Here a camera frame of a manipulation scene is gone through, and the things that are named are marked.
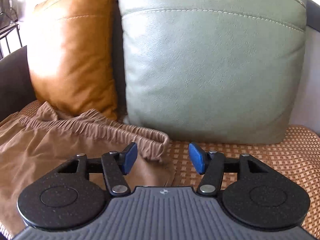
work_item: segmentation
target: circular indentation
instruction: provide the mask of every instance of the circular indentation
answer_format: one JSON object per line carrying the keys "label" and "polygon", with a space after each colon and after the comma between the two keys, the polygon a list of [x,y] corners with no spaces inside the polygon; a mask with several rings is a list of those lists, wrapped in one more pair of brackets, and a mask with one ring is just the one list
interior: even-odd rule
{"label": "circular indentation", "polygon": [[263,207],[277,207],[287,200],[287,194],[276,187],[255,187],[249,193],[253,202]]}
{"label": "circular indentation", "polygon": [[56,186],[41,193],[40,199],[48,207],[66,207],[78,198],[78,193],[71,187]]}
{"label": "circular indentation", "polygon": [[216,187],[213,186],[213,185],[209,185],[209,184],[202,185],[202,186],[200,187],[200,191],[201,191],[202,193],[212,193],[212,192],[214,192],[215,190],[216,190]]}
{"label": "circular indentation", "polygon": [[127,190],[128,188],[125,185],[116,185],[112,188],[112,191],[118,194],[125,193]]}

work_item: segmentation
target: woven seat mat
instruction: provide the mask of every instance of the woven seat mat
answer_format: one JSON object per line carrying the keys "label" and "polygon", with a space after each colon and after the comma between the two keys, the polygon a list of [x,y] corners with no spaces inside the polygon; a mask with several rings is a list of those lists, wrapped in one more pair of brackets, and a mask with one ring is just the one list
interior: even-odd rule
{"label": "woven seat mat", "polygon": [[[34,116],[40,106],[38,101],[34,101],[20,113]],[[170,143],[168,155],[176,169],[173,185],[196,188],[202,176],[192,166],[188,145],[189,142]],[[302,226],[313,236],[320,238],[320,138],[315,133],[305,127],[291,126],[287,128],[284,141],[279,144],[250,146],[199,143],[199,146],[206,151],[223,152],[229,158],[249,153],[303,187],[310,196],[311,205]],[[226,173],[222,189],[236,180],[235,173]]]}

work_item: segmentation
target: gray ribbed pad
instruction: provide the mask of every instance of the gray ribbed pad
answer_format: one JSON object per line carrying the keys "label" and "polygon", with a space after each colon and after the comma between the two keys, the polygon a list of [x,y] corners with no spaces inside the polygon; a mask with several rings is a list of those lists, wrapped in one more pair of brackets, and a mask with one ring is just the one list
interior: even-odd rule
{"label": "gray ribbed pad", "polygon": [[259,232],[224,214],[214,198],[196,195],[191,187],[137,187],[113,199],[89,225],[67,232],[28,227],[15,240],[312,240],[300,227]]}

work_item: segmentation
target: brown fabric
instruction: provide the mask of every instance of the brown fabric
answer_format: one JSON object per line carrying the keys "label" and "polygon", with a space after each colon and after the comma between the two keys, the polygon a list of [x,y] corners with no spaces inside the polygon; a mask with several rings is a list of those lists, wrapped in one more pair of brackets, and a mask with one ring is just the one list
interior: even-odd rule
{"label": "brown fabric", "polygon": [[[173,159],[176,175],[174,186],[197,187],[201,175],[196,173],[188,155],[189,142],[172,141],[168,156]],[[238,158],[249,153],[303,187],[311,205],[303,228],[320,239],[320,138],[305,127],[289,127],[279,144],[250,146],[199,143],[202,149],[223,152],[226,157]],[[235,173],[225,173],[222,188],[237,180]]]}
{"label": "brown fabric", "polygon": [[[10,115],[0,122],[2,227],[10,236],[24,228],[16,202],[27,185],[76,154],[97,158],[111,150],[121,151],[132,141],[137,143],[139,154],[130,174],[125,176],[130,188],[171,185],[173,165],[163,154],[169,138],[162,132],[119,124],[96,110],[70,117],[56,112],[47,102],[34,117]],[[102,176],[90,176],[90,180],[104,186]]]}
{"label": "brown fabric", "polygon": [[47,0],[30,23],[28,63],[37,98],[71,115],[116,120],[111,42],[114,0]]}

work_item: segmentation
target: metal rivet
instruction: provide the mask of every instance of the metal rivet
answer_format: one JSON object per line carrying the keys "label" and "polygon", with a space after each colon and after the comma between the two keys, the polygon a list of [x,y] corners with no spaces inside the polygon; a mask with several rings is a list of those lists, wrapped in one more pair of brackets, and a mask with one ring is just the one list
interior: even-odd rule
{"label": "metal rivet", "polygon": [[125,185],[116,185],[112,188],[112,191],[114,193],[125,193],[128,190],[128,188]]}
{"label": "metal rivet", "polygon": [[202,193],[212,193],[212,192],[214,192],[215,190],[216,190],[216,187],[213,186],[213,185],[209,185],[209,184],[202,185],[202,186],[200,187],[200,191],[201,191]]}

